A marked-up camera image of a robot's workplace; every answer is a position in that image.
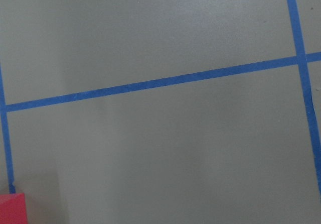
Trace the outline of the red block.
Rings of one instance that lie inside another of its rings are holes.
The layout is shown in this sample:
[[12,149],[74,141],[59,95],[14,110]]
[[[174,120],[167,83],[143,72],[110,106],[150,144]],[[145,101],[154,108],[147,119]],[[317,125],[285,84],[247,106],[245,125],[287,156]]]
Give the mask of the red block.
[[25,195],[1,195],[1,224],[28,224]]

